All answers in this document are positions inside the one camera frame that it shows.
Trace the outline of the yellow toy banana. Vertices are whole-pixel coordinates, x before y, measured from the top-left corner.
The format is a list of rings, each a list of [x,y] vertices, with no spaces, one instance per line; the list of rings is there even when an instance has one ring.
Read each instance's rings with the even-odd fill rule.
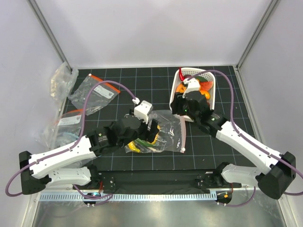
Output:
[[[132,152],[136,152],[136,153],[140,153],[141,151],[136,147],[136,144],[134,142],[130,142],[128,145],[128,148],[132,151]]]

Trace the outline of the yellow toy corn cob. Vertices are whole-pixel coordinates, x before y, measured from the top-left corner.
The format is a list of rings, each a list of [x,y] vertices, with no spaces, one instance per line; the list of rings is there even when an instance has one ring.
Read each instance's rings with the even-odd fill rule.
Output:
[[[154,145],[154,144],[157,142],[158,137],[159,137],[160,126],[157,126],[157,129],[158,129],[158,132],[157,132],[157,134],[155,135],[155,138],[154,138],[153,142],[151,143],[152,145]]]

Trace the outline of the clear pink-dotted zip bag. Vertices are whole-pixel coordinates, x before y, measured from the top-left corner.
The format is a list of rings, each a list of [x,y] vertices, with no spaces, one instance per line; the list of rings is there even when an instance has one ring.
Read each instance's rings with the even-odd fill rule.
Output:
[[[149,118],[158,121],[159,137],[154,145],[140,139],[134,140],[136,147],[141,151],[139,154],[161,153],[163,151],[184,153],[186,151],[186,124],[183,118],[173,115],[170,110],[152,111]],[[125,152],[132,152],[127,145]]]

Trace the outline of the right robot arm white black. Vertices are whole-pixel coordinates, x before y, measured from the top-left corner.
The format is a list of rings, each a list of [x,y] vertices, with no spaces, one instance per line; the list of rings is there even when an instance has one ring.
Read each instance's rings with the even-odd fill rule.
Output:
[[[247,184],[277,200],[295,179],[296,159],[293,154],[281,154],[248,135],[223,114],[212,110],[199,91],[172,94],[170,107],[173,114],[189,117],[202,132],[233,147],[254,164],[254,167],[221,164],[213,175],[216,186]]]

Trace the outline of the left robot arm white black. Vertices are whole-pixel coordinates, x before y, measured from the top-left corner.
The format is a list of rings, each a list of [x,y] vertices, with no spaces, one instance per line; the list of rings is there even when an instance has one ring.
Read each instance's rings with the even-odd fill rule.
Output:
[[[153,142],[159,130],[155,119],[145,123],[127,115],[82,136],[76,146],[71,143],[37,155],[23,151],[19,154],[22,194],[34,194],[45,189],[51,181],[50,172],[57,167],[115,152],[136,139]]]

